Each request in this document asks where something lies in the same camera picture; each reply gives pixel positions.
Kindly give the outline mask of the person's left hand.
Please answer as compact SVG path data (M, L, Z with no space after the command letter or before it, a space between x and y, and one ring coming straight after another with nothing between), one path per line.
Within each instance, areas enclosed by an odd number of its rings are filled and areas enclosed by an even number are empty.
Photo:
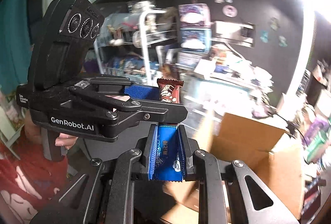
M30 142L35 144L42 144L41 127L35 125L28 114L25 115L24 131L27 139L30 140ZM72 146L75 145L76 141L77 137L65 133L60 133L59 136L55 139L54 144L57 147L63 146L69 150Z

